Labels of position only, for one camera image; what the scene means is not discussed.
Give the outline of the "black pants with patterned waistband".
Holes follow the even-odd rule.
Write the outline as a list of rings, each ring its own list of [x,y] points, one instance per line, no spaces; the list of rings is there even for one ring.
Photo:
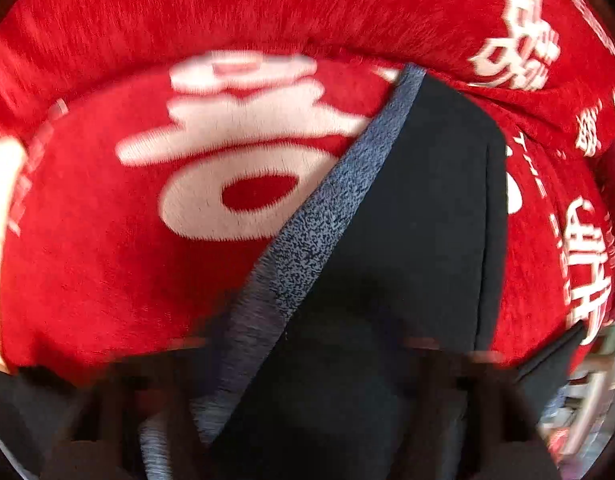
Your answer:
[[[505,142],[464,96],[415,66],[268,246],[216,365],[192,401],[216,479],[399,479],[413,402],[399,344],[485,349],[504,278]],[[536,396],[565,374],[579,330],[545,351]],[[170,477],[164,417],[140,446]]]

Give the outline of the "red blanket with white characters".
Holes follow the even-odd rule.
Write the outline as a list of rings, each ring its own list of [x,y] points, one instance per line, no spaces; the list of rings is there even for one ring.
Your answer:
[[[83,382],[208,318],[364,132],[400,70],[250,56],[131,78],[50,119],[29,146],[0,269],[0,366]],[[605,304],[609,217],[574,157],[507,136],[509,271],[495,350],[519,361]]]

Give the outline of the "red pillow with white characters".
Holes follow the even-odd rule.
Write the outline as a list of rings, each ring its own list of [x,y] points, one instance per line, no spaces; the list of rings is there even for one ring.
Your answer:
[[[586,0],[15,0],[0,21],[0,134],[114,76],[222,49],[413,62],[539,142],[615,139],[615,43]]]

